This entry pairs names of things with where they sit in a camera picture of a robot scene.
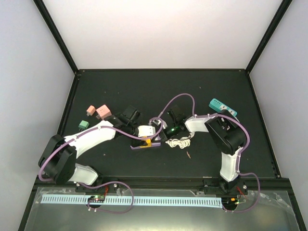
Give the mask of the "small pink charger plug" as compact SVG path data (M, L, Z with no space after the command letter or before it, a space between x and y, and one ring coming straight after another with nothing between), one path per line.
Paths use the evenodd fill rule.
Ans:
M86 110L87 116L92 116L95 113L96 109L93 105L90 105L88 109Z

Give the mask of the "green plug adapter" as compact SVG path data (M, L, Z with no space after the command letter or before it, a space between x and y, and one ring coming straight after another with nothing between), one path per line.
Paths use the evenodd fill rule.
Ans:
M88 121L85 121L85 120L82 120L79 125L78 125L78 128L79 128L79 131L84 131L86 130L88 127L89 127L89 122Z

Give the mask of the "purple power strip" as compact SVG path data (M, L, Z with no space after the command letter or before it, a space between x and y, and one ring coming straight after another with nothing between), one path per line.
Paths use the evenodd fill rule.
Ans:
M152 141L152 146L149 147L149 148L154 148L154 147L159 147L161 146L161 142L160 142L160 139L158 139L158 141ZM137 149L142 149L141 147L130 147L132 150L137 150Z

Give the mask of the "teal power strip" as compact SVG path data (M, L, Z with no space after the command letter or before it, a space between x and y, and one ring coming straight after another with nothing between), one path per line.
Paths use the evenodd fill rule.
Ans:
M225 105L224 103L222 103L221 101L217 100L216 98L213 98L210 103L209 103L209 107L211 109L213 109L216 112L220 112L222 110L227 110L229 113L231 113L234 117L237 116L237 112L233 109L231 109L230 107L228 107L227 105Z

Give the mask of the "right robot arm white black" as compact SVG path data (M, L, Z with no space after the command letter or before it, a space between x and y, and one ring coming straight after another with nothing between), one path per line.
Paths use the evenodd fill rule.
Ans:
M175 143L172 139L181 132L188 132L189 136L177 142L189 141L197 132L209 133L221 151L219 189L224 194L234 191L240 179L241 153L250 142L245 128L226 109L212 115L186 116L176 108L170 110L168 114L173 121L173 126L164 126L159 134L160 140L172 144Z

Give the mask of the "yellow cube socket adapter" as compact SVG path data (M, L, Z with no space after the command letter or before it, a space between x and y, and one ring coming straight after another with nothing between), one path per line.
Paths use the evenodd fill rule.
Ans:
M142 140L141 142L141 148L149 148L152 146L151 139Z

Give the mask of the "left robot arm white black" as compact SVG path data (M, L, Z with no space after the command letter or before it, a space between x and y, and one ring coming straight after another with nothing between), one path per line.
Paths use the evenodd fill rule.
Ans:
M81 132L65 137L52 136L38 162L39 179L57 184L78 182L86 184L92 192L100 191L103 188L103 179L98 172L90 166L78 164L76 160L98 144L120 135L126 135L142 145L146 144L144 138L154 135L155 128L140 125L140 115L132 106L114 115L103 105L97 110L97 118L100 119L97 125L91 128L83 126Z

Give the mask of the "pink cube socket adapter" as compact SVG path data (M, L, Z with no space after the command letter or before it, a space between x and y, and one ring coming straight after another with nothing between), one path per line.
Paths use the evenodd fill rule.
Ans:
M104 120L106 117L112 115L110 109L105 104L97 108L96 113L96 118L101 120Z

